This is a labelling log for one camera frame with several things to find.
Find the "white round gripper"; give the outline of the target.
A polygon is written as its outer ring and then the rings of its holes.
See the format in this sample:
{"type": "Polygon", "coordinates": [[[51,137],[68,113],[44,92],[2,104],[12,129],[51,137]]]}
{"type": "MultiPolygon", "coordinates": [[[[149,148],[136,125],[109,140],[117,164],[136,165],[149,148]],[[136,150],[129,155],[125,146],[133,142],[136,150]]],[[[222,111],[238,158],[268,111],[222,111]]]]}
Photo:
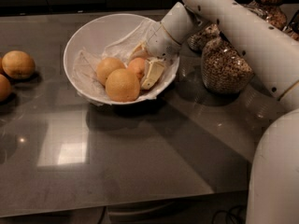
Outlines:
{"type": "MultiPolygon", "coordinates": [[[[155,22],[148,29],[146,43],[140,42],[131,52],[129,60],[149,59],[152,56],[172,60],[178,55],[181,45],[164,29],[160,22],[155,22]]],[[[159,80],[165,69],[164,63],[157,59],[145,61],[145,72],[141,79],[141,89],[150,90],[159,80]]]]}

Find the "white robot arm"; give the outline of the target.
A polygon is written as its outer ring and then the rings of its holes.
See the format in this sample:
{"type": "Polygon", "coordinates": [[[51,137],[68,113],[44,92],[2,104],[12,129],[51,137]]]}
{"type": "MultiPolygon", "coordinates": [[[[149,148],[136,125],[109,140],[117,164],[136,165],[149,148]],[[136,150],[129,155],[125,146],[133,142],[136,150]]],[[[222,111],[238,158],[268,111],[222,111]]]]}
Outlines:
{"type": "Polygon", "coordinates": [[[246,224],[299,224],[299,49],[235,0],[182,0],[146,32],[149,54],[170,59],[201,21],[218,25],[286,114],[255,151],[246,224]]]}

